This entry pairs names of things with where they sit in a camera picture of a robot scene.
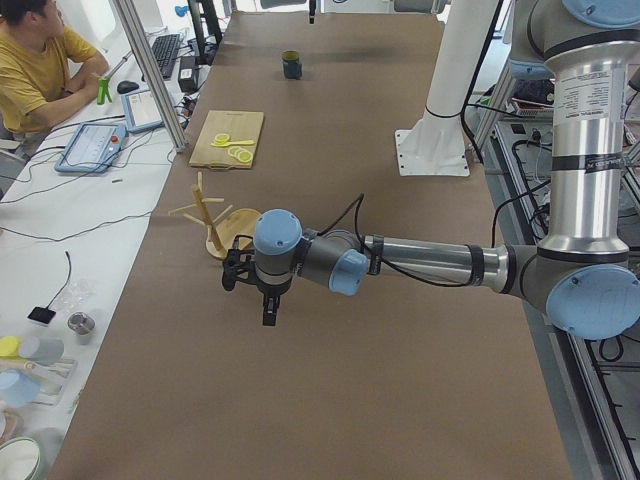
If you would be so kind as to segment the blue teach pendant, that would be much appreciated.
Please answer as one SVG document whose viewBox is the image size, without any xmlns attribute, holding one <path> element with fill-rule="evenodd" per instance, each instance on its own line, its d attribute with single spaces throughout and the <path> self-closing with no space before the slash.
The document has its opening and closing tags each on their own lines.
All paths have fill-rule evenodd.
<svg viewBox="0 0 640 480">
<path fill-rule="evenodd" d="M 101 174 L 117 159 L 127 134 L 122 123 L 84 122 L 74 132 L 54 170 L 61 174 Z"/>
<path fill-rule="evenodd" d="M 149 89 L 120 96 L 128 133 L 137 134 L 164 126 L 164 121 Z"/>
</svg>

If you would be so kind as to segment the black keyboard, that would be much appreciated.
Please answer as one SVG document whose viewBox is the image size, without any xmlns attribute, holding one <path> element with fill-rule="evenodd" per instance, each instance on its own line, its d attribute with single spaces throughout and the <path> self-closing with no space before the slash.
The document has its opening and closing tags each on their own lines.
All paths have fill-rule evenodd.
<svg viewBox="0 0 640 480">
<path fill-rule="evenodd" d="M 179 34 L 161 35 L 154 39 L 151 50 L 163 79 L 172 76 L 180 46 Z"/>
</svg>

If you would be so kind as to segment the grey cup on tray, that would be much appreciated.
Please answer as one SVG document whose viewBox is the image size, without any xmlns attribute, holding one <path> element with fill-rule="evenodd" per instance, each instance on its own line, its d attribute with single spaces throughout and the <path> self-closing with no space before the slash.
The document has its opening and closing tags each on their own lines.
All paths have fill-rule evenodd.
<svg viewBox="0 0 640 480">
<path fill-rule="evenodd" d="M 18 349 L 22 358 L 41 365 L 58 362 L 64 354 L 64 342 L 57 338 L 25 337 Z"/>
</svg>

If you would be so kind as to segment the aluminium frame post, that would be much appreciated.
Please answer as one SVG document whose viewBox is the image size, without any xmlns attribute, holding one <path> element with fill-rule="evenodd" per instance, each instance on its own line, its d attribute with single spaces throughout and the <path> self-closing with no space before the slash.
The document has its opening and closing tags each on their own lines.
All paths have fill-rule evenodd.
<svg viewBox="0 0 640 480">
<path fill-rule="evenodd" d="M 164 84 L 159 67 L 147 41 L 142 22 L 131 0 L 114 0 L 114 8 L 118 14 L 131 50 L 138 66 L 145 76 L 155 104 L 169 133 L 177 153 L 182 152 L 187 145 L 183 129 L 170 100 L 169 92 Z"/>
</svg>

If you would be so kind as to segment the blue teach pendant near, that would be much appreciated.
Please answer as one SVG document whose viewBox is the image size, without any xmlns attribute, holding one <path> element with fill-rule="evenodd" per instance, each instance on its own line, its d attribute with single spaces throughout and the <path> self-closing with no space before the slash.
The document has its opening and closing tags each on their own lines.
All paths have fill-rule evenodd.
<svg viewBox="0 0 640 480">
<path fill-rule="evenodd" d="M 122 123 L 84 122 L 74 132 L 54 170 L 61 174 L 101 174 L 117 159 L 127 134 Z"/>
</svg>

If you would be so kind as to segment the lemon slice front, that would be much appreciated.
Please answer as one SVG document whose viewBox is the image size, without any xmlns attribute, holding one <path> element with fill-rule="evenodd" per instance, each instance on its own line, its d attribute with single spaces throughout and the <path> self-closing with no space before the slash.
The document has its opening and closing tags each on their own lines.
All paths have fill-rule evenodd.
<svg viewBox="0 0 640 480">
<path fill-rule="evenodd" d="M 240 163 L 249 164 L 253 161 L 253 153 L 246 149 L 238 149 L 235 153 L 235 158 Z"/>
</svg>

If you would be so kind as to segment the yellow plastic knife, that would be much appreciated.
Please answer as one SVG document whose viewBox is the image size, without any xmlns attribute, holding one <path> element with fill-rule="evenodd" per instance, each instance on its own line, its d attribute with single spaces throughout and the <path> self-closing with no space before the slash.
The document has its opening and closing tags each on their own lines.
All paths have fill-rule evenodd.
<svg viewBox="0 0 640 480">
<path fill-rule="evenodd" d="M 210 146 L 212 147 L 231 147 L 231 146 L 253 146 L 255 145 L 255 141 L 253 140 L 242 140 L 242 141 L 226 141 L 226 142 L 211 142 Z"/>
</svg>

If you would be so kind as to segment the black square pad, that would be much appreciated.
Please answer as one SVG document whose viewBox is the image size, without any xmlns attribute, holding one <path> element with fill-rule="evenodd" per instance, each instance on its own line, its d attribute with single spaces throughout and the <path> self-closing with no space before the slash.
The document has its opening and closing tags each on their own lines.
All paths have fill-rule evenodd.
<svg viewBox="0 0 640 480">
<path fill-rule="evenodd" d="M 27 318 L 39 324 L 49 325 L 55 316 L 56 312 L 49 307 L 36 306 L 27 315 Z"/>
</svg>

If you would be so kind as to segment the teal cup yellow inside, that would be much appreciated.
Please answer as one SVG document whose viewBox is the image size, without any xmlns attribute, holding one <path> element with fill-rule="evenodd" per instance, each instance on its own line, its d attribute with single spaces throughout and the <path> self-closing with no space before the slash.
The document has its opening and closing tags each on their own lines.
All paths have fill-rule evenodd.
<svg viewBox="0 0 640 480">
<path fill-rule="evenodd" d="M 281 54 L 283 75 L 288 80 L 302 78 L 302 63 L 300 54 L 296 50 L 286 50 Z"/>
</svg>

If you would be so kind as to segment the yellow cup on tray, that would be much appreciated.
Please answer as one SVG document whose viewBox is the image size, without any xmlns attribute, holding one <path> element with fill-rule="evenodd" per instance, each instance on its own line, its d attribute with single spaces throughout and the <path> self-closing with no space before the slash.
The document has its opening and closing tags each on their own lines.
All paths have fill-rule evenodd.
<svg viewBox="0 0 640 480">
<path fill-rule="evenodd" d="M 22 339 L 16 336 L 4 336 L 0 338 L 0 357 L 17 358 Z"/>
</svg>

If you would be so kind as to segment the wooden cutting board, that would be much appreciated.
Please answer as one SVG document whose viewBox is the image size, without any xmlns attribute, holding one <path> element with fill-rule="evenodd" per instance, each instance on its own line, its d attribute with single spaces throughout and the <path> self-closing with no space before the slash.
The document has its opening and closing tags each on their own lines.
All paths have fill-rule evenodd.
<svg viewBox="0 0 640 480">
<path fill-rule="evenodd" d="M 251 169 L 264 118 L 263 112 L 210 110 L 189 165 L 214 170 Z"/>
</svg>

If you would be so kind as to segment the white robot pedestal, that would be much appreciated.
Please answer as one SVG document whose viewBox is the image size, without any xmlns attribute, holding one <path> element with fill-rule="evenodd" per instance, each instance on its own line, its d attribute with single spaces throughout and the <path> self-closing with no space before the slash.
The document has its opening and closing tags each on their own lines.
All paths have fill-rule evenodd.
<svg viewBox="0 0 640 480">
<path fill-rule="evenodd" d="M 498 0 L 451 3 L 423 116 L 411 129 L 395 132 L 402 176 L 469 175 L 463 110 L 501 9 Z"/>
</svg>

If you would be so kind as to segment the person in yellow shirt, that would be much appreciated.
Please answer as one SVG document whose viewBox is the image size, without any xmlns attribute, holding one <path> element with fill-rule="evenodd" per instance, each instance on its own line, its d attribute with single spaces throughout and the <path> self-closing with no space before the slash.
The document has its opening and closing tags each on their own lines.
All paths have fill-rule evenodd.
<svg viewBox="0 0 640 480">
<path fill-rule="evenodd" d="M 54 1 L 1 3 L 1 116 L 15 136 L 48 131 L 98 93 L 108 62 Z"/>
</svg>

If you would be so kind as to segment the wooden cup storage rack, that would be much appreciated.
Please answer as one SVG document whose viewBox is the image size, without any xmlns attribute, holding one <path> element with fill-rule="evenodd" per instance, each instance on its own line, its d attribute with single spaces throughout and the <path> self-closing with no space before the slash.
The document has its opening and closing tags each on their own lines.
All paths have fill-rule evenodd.
<svg viewBox="0 0 640 480">
<path fill-rule="evenodd" d="M 232 204 L 213 216 L 210 204 L 223 204 L 224 198 L 204 195 L 203 174 L 198 173 L 191 186 L 193 202 L 168 211 L 169 216 L 181 216 L 206 230 L 205 247 L 217 260 L 224 260 L 231 249 L 246 249 L 252 244 L 261 212 L 252 208 L 235 209 Z"/>
</svg>

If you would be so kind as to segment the mint green bowl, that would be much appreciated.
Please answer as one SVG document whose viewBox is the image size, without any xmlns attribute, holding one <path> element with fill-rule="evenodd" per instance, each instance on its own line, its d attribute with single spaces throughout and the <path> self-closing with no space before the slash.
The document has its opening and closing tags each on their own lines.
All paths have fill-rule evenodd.
<svg viewBox="0 0 640 480">
<path fill-rule="evenodd" d="M 1 479 L 31 480 L 41 467 L 39 444 L 31 438 L 19 437 L 1 446 Z"/>
</svg>

